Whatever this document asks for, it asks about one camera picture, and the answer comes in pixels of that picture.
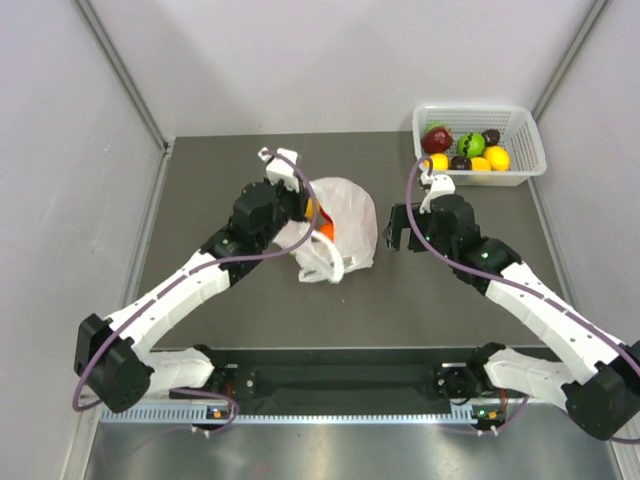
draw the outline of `white plastic basket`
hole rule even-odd
[[[456,155],[456,144],[462,135],[481,133],[489,128],[500,131],[500,146],[509,152],[511,167],[506,172],[448,170],[447,175],[453,178],[456,185],[515,187],[530,177],[542,175],[547,169],[538,127],[526,108],[488,105],[418,107],[413,111],[416,159],[425,155],[420,140],[425,127],[433,122],[442,122],[451,129],[454,142],[446,152],[449,159]]]

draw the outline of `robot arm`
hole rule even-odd
[[[548,289],[515,251],[500,240],[480,234],[473,208],[455,194],[455,186],[447,175],[429,176],[425,172],[420,182],[427,194],[421,203],[411,205],[411,211],[424,238],[439,253],[459,264],[542,294],[540,298],[508,284],[454,269],[456,277],[511,312],[561,360],[548,362],[490,343],[476,349],[467,361],[464,396],[498,388],[516,390],[565,410],[595,438],[611,438],[640,411],[637,376],[610,346],[565,315],[575,310]],[[399,249],[401,232],[409,226],[406,205],[394,205],[384,232],[390,250]],[[409,250],[425,251],[413,231]],[[628,347],[599,331],[638,361],[640,342]]]
[[[295,152],[278,149],[296,163]],[[74,369],[87,364],[115,331],[130,322],[89,374],[87,384],[113,412],[127,410],[145,394],[177,387],[198,388],[214,370],[208,350],[152,352],[153,346],[191,311],[238,283],[260,260],[220,259],[262,253],[289,220],[305,221],[308,192],[293,169],[263,149],[266,179],[247,185],[233,204],[227,225],[195,252],[173,275],[133,304],[102,319],[87,317],[78,331]]]

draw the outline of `purple cable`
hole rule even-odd
[[[304,174],[304,172],[300,167],[298,167],[295,163],[293,163],[284,155],[279,154],[278,152],[266,151],[265,153],[267,153],[268,155],[271,155],[274,158],[282,160],[287,165],[289,165],[293,169],[295,174],[300,178],[300,180],[302,180],[302,184],[309,192],[309,197],[312,202],[312,205],[318,205],[318,198],[316,197],[316,194],[313,191],[313,187],[311,186],[311,181],[309,180],[309,178],[307,178],[307,176]],[[317,220],[318,220],[318,209],[313,208],[313,214],[311,217],[311,224],[309,225],[309,230],[307,230],[307,232],[302,236],[300,240],[298,240],[296,243],[294,243],[288,248],[285,248],[283,250],[278,250],[276,252],[263,253],[260,255],[244,255],[244,256],[238,256],[238,257],[216,258],[211,262],[206,262],[198,267],[195,267],[189,272],[189,275],[193,275],[205,268],[213,267],[215,265],[222,265],[223,263],[256,262],[256,261],[268,260],[270,258],[276,258],[276,257],[281,257],[283,255],[287,255],[293,252],[294,250],[296,250],[298,247],[300,247],[304,242],[306,242],[311,237],[311,234],[315,230]],[[178,284],[179,282],[174,283],[171,286],[171,288],[175,287]],[[162,292],[163,295],[166,295],[169,292],[169,290]],[[109,335],[109,337],[104,341],[102,345],[100,345],[100,348],[98,348],[98,350],[93,355],[93,357],[91,357],[91,360],[89,360],[89,363],[87,363],[87,366],[82,372],[82,375],[80,375],[80,379],[78,380],[76,388],[73,391],[71,408],[73,408],[74,411],[84,412],[101,403],[100,400],[97,400],[87,405],[80,405],[80,395],[82,393],[82,387],[86,385],[87,379],[89,378],[89,375],[91,375],[91,372],[93,371],[96,364],[98,363],[98,360],[100,360],[102,355],[104,355],[104,353],[115,341],[115,339],[118,338],[122,332],[124,332],[127,328],[129,328],[133,322],[135,322],[138,318],[140,318],[140,316],[142,316],[142,314],[145,311],[147,311],[155,303],[156,303],[155,300],[149,300],[147,303],[145,303],[133,315],[131,315],[131,317],[129,317],[118,329],[116,329],[111,335]]]
[[[226,395],[220,395],[218,393],[213,393],[213,392],[201,392],[199,390],[192,390],[190,388],[175,388],[172,391],[176,392],[176,393],[181,393],[183,395],[194,395],[194,396],[198,396],[198,397],[206,397],[206,398],[213,398],[213,399],[216,399],[216,400],[224,400],[231,406],[231,416],[229,417],[229,420],[227,420],[226,423],[224,423],[221,427],[218,427],[215,430],[205,430],[205,432],[208,431],[211,435],[217,435],[217,434],[222,433],[225,430],[229,429],[229,427],[231,427],[231,424],[236,421],[236,419],[238,418],[238,415],[240,414],[240,405],[238,405],[238,402],[236,402],[231,397],[227,397]],[[142,450],[144,447],[146,447],[150,443],[156,441],[158,438],[163,437],[166,434],[172,433],[172,432],[186,431],[186,430],[190,430],[191,431],[192,428],[194,428],[194,427],[191,427],[191,426],[188,426],[188,425],[173,425],[173,426],[171,426],[169,428],[166,428],[164,430],[160,430],[158,433],[156,433],[156,434],[152,435],[151,437],[147,438],[146,440],[141,442],[139,445],[136,445],[124,457],[121,457],[116,462],[109,462],[109,461],[106,460],[105,455],[104,455],[104,446],[101,446],[101,449],[100,449],[100,457],[101,458],[100,458],[100,460],[102,461],[102,463],[104,465],[108,466],[107,468],[109,470],[112,470],[113,468],[117,467],[121,463],[123,463],[126,460],[130,459],[132,456],[134,456],[136,453],[138,453],[140,450]]]
[[[422,245],[429,251],[429,253],[431,253],[433,256],[435,256],[438,260],[441,260],[444,263],[446,263],[451,268],[455,268],[456,270],[460,270],[461,272],[465,272],[465,273],[468,273],[470,275],[475,275],[476,277],[485,278],[487,280],[499,282],[499,283],[502,283],[502,284],[507,285],[509,287],[516,288],[516,289],[518,289],[518,290],[520,290],[522,292],[525,292],[525,293],[528,293],[529,295],[534,296],[535,298],[537,298],[539,300],[542,300],[543,302],[547,303],[548,305],[551,305],[553,308],[558,310],[560,313],[566,315],[571,320],[573,320],[575,323],[577,323],[582,328],[587,330],[594,337],[596,337],[599,340],[601,340],[602,342],[604,342],[605,345],[607,345],[614,352],[616,352],[618,355],[620,355],[620,357],[622,357],[622,359],[627,364],[629,364],[629,366],[634,371],[634,373],[636,375],[638,375],[638,377],[640,377],[640,366],[638,366],[638,364],[633,360],[631,355],[629,355],[627,352],[625,352],[617,343],[615,343],[613,340],[611,340],[609,337],[607,337],[605,334],[603,334],[598,328],[596,328],[595,326],[593,326],[592,324],[590,324],[589,322],[584,320],[580,315],[576,315],[575,313],[573,313],[571,311],[565,311],[565,309],[564,309],[564,307],[562,305],[558,304],[553,299],[545,298],[542,293],[534,290],[533,288],[527,287],[526,285],[520,285],[517,282],[514,282],[512,280],[508,280],[508,279],[500,277],[498,275],[493,275],[491,273],[486,273],[486,272],[483,272],[481,270],[476,270],[475,268],[467,267],[466,265],[462,265],[462,264],[460,264],[458,262],[454,262],[453,260],[451,260],[451,259],[445,257],[444,255],[442,255],[434,247],[432,247],[431,244],[429,242],[427,242],[427,240],[422,236],[422,232],[420,231],[420,228],[418,228],[418,224],[416,222],[415,217],[413,216],[413,211],[411,209],[411,197],[413,196],[413,182],[415,181],[416,174],[418,172],[418,168],[420,168],[420,165],[422,165],[424,162],[429,162],[429,175],[431,175],[431,173],[433,172],[433,161],[431,160],[431,158],[429,158],[429,157],[421,157],[420,159],[418,159],[418,161],[413,165],[413,168],[411,169],[411,172],[409,173],[409,180],[407,181],[407,191],[406,191],[405,203],[406,203],[406,208],[407,208],[407,217],[409,218],[409,224],[411,225],[411,230],[413,230],[413,233],[416,235],[416,237],[418,238],[420,243],[422,243]],[[627,444],[627,445],[640,444],[640,438],[624,439],[624,438],[613,437],[613,438],[611,438],[611,441],[624,443],[624,444]]]

